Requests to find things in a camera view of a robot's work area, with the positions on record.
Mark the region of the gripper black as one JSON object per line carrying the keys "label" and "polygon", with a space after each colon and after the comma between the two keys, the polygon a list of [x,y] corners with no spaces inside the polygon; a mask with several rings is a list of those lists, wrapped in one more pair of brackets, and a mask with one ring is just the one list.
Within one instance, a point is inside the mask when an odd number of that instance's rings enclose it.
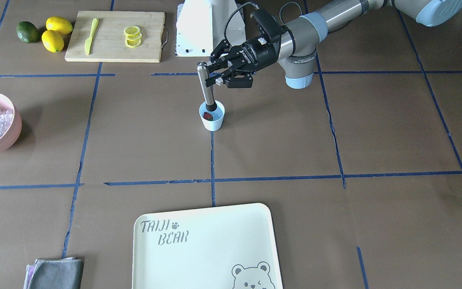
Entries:
{"label": "gripper black", "polygon": [[251,73],[260,71],[277,62],[280,55],[281,41],[261,42],[256,37],[241,45],[231,46],[228,40],[222,40],[211,52],[208,66],[208,86],[225,85],[227,88],[251,88]]}

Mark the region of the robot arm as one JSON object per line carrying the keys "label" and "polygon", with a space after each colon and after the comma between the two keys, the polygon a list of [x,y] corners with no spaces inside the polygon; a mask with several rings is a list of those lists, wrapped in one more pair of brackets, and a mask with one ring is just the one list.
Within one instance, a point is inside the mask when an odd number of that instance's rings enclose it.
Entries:
{"label": "robot arm", "polygon": [[290,88],[306,88],[313,79],[317,45],[355,18],[385,6],[434,27],[456,15],[462,0],[334,0],[285,24],[279,24],[266,9],[257,8],[251,18],[259,35],[236,46],[223,38],[210,61],[197,66],[201,87],[251,88],[253,73],[278,63]]}

